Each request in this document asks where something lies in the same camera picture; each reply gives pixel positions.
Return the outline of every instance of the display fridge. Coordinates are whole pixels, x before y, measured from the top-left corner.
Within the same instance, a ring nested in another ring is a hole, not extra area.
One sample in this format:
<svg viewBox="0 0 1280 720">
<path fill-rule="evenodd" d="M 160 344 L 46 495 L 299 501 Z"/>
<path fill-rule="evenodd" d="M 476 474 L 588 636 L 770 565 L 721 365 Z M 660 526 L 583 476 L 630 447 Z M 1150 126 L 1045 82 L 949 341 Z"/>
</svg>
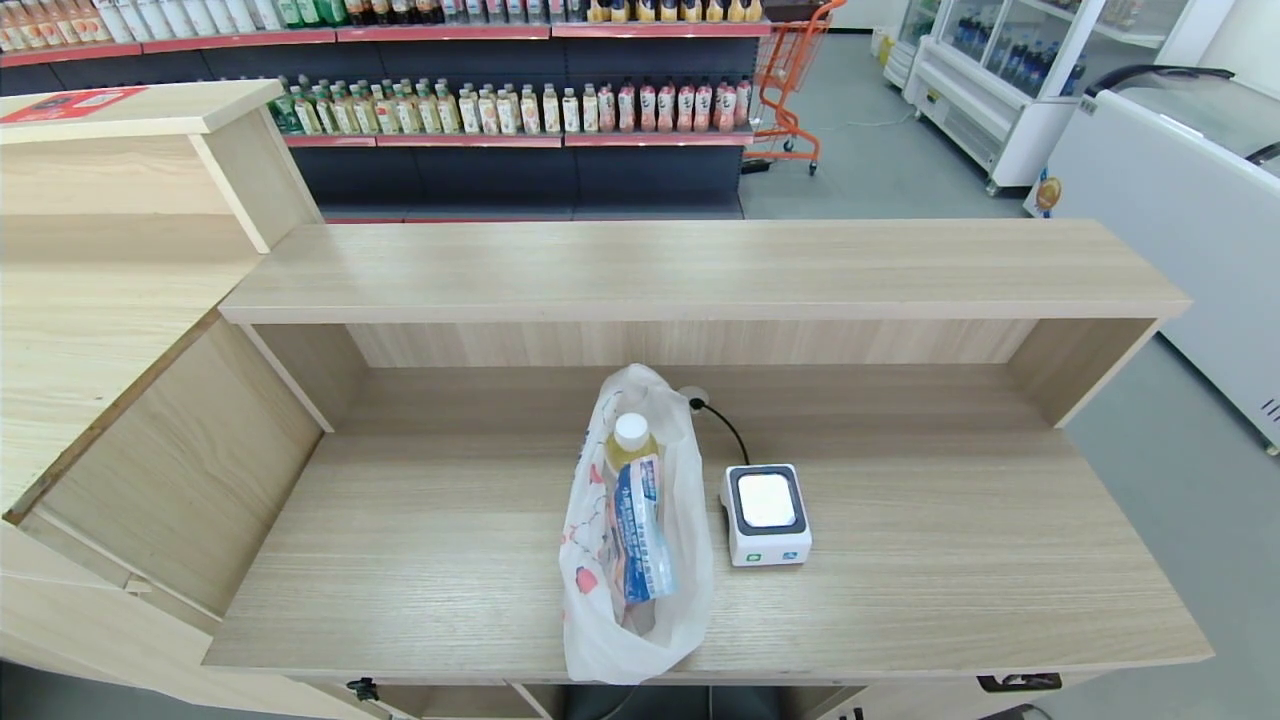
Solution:
<svg viewBox="0 0 1280 720">
<path fill-rule="evenodd" d="M 1162 332 L 1280 454 L 1280 100 L 1228 70 L 1112 73 L 1025 208 L 1101 220 L 1190 295 Z"/>
<path fill-rule="evenodd" d="M 890 50 L 888 61 L 884 63 L 884 78 L 897 87 L 906 86 L 915 50 L 920 46 L 920 38 L 933 31 L 933 23 L 937 22 L 941 5 L 942 0 L 910 0 L 908 3 L 896 42 Z"/>
<path fill-rule="evenodd" d="M 1080 91 L 1121 67 L 1194 65 L 1233 0 L 945 0 L 902 91 L 987 170 L 1036 181 Z"/>
</svg>

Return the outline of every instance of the bottle cap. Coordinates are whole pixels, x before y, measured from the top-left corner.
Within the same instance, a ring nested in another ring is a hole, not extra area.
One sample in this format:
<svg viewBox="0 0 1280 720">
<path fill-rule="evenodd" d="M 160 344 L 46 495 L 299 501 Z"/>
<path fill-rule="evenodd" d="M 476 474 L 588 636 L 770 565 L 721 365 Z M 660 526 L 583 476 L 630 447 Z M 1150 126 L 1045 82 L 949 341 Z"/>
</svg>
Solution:
<svg viewBox="0 0 1280 720">
<path fill-rule="evenodd" d="M 613 439 L 627 452 L 640 450 L 649 441 L 649 420 L 639 413 L 620 415 L 613 425 Z"/>
</svg>

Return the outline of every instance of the gray floor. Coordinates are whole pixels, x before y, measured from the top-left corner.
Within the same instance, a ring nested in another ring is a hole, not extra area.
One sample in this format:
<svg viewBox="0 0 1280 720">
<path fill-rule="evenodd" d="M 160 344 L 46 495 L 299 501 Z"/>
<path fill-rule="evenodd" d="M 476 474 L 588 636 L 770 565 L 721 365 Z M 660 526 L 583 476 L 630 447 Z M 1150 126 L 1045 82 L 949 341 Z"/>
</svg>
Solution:
<svg viewBox="0 0 1280 720">
<path fill-rule="evenodd" d="M 864 36 L 833 36 L 795 109 L 824 142 L 818 176 L 745 177 L 749 218 L 1020 217 L 879 78 Z M 1280 715 L 1280 464 L 1164 341 L 1068 427 L 1203 628 L 1217 657 L 1114 673 L 1042 703 L 1056 720 L 1260 720 Z M 4 720 L 255 720 L 145 691 L 5 666 Z"/>
</svg>

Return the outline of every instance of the orange shopping cart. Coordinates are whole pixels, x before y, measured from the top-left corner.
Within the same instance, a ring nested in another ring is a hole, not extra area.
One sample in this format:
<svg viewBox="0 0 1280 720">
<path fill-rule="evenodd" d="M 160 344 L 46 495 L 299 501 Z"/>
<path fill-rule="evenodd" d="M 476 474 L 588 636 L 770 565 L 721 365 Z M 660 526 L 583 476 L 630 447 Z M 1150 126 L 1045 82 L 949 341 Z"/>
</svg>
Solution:
<svg viewBox="0 0 1280 720">
<path fill-rule="evenodd" d="M 768 37 L 760 40 L 756 55 L 755 87 L 760 97 L 759 111 L 772 115 L 771 124 L 755 131 L 755 141 L 768 142 L 768 150 L 749 150 L 745 158 L 808 159 L 809 174 L 818 172 L 822 143 L 813 133 L 800 127 L 800 117 L 787 109 L 787 99 L 800 90 L 809 73 L 809 65 L 818 54 L 818 45 L 831 27 L 831 14 L 845 0 L 831 0 L 819 5 L 808 20 L 773 23 Z M 795 149 L 796 138 L 813 146 L 809 152 Z M 777 150 L 778 141 L 782 150 Z"/>
</svg>

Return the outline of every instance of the red sign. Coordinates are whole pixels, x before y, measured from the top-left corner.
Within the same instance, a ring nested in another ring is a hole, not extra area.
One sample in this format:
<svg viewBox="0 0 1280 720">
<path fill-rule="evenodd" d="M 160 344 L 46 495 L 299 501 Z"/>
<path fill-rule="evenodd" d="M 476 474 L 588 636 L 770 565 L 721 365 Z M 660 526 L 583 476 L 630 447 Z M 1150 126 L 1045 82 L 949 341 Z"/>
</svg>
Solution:
<svg viewBox="0 0 1280 720">
<path fill-rule="evenodd" d="M 137 95 L 146 87 L 113 87 L 106 90 L 77 90 L 56 92 L 49 97 L 0 118 L 0 123 L 33 123 L 40 120 L 65 120 L 91 115 L 108 105 L 113 105 Z"/>
</svg>

